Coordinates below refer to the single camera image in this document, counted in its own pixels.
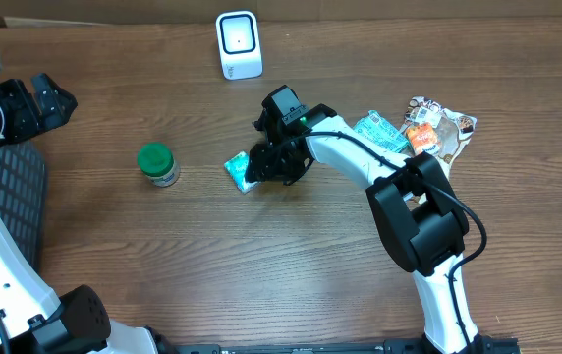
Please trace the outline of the small teal snack packet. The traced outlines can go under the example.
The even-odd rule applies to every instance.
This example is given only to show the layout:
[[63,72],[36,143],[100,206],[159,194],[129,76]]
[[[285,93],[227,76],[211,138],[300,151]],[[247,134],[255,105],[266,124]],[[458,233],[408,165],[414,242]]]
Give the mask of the small teal snack packet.
[[234,181],[237,189],[246,194],[255,188],[257,182],[248,182],[246,180],[246,172],[249,165],[249,156],[245,151],[240,151],[234,157],[224,163],[224,168]]

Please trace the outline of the large teal snack packet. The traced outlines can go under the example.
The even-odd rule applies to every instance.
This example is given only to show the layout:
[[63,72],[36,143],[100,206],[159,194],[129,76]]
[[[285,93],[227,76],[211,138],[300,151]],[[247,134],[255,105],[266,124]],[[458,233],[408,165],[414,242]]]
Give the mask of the large teal snack packet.
[[411,156],[408,140],[376,110],[359,119],[353,130],[382,148]]

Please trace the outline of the green lid jar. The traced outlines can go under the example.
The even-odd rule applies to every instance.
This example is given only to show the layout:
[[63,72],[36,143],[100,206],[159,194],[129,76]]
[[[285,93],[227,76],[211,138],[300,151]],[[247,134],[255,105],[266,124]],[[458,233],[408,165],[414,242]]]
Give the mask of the green lid jar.
[[157,187],[169,187],[180,176],[180,166],[169,147],[152,142],[145,144],[137,155],[140,171]]

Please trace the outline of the small orange snack packet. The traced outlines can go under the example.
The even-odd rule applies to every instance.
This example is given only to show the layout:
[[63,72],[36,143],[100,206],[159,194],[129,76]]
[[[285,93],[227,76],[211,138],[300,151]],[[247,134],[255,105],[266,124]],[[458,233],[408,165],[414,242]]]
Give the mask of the small orange snack packet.
[[405,130],[415,155],[423,152],[436,155],[441,150],[441,141],[430,123],[411,125]]

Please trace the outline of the beige brown snack pouch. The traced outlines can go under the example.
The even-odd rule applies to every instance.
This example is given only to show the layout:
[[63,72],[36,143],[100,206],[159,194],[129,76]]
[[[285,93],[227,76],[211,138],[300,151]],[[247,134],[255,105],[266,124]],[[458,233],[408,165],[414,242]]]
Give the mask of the beige brown snack pouch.
[[[441,141],[440,152],[431,155],[437,159],[445,176],[450,178],[454,160],[470,142],[477,126],[477,118],[453,111],[428,97],[413,96],[404,114],[400,132],[406,138],[405,130],[409,126],[425,122],[432,125]],[[411,145],[410,151],[411,156],[416,156]]]

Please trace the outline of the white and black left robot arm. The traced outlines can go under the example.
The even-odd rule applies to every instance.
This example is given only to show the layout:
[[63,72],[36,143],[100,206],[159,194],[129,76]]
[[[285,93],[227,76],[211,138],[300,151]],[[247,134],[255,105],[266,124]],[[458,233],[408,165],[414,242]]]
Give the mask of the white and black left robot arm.
[[0,353],[172,353],[150,327],[109,318],[80,285],[59,295],[39,276],[48,171],[31,139],[69,122],[77,101],[44,73],[0,83]]

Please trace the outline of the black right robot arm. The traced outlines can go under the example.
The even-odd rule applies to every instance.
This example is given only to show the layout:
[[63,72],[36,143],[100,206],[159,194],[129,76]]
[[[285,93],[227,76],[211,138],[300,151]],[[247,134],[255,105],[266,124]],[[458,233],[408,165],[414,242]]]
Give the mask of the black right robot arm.
[[262,102],[254,127],[263,139],[249,153],[246,180],[298,182],[315,162],[365,191],[386,253],[415,281],[434,353],[473,353],[479,334],[462,284],[464,237],[474,213],[460,202],[439,162],[380,147],[355,132],[335,110],[309,108],[282,86]]

